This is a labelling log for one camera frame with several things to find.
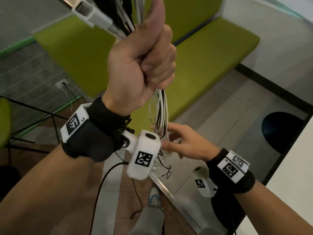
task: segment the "wall outlet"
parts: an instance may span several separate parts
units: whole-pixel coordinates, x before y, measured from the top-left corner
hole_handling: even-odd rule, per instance
[[[57,88],[59,88],[59,89],[62,89],[62,87],[65,87],[65,86],[63,85],[63,82],[64,82],[66,85],[68,85],[68,81],[67,81],[66,79],[63,79],[63,80],[59,81],[58,83],[56,83],[55,86],[56,86]]]

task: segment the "hand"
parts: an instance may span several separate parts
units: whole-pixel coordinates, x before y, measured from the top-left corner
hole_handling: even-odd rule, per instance
[[[165,89],[174,80],[176,49],[171,44],[172,30],[164,23],[163,0],[153,0],[146,20],[112,47],[109,84],[102,100],[114,113],[131,114],[155,89]]]
[[[217,146],[190,128],[190,126],[169,122],[167,130],[172,132],[168,136],[170,141],[161,141],[161,149],[176,152],[180,158],[185,156],[207,162],[221,151]],[[181,138],[181,142],[173,142],[178,138]]]

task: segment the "wrist strap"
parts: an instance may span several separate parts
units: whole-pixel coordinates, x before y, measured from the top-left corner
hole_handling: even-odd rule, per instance
[[[210,178],[218,186],[218,188],[226,190],[230,193],[246,193],[251,190],[255,184],[255,177],[250,170],[237,182],[233,182],[219,167],[218,164],[227,156],[229,152],[222,149],[221,152],[211,161],[206,162]]]
[[[116,129],[125,125],[125,122],[130,119],[129,116],[120,116],[113,113],[104,105],[101,97],[97,98],[91,106],[87,108],[89,120],[98,129],[111,137]]]

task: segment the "shoe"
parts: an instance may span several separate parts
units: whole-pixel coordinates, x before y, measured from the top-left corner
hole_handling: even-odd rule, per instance
[[[148,206],[161,209],[160,192],[157,186],[151,186],[148,198]]]

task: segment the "white camera housing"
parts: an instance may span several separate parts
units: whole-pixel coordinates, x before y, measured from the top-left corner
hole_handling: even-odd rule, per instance
[[[215,195],[217,185],[209,178],[209,168],[204,166],[195,168],[193,170],[193,178],[203,197],[212,198]]]
[[[131,178],[143,180],[148,177],[153,163],[160,151],[161,141],[157,134],[142,130],[139,137],[124,131],[123,135],[129,139],[129,145],[125,147],[131,154],[131,160],[127,166],[127,174]]]

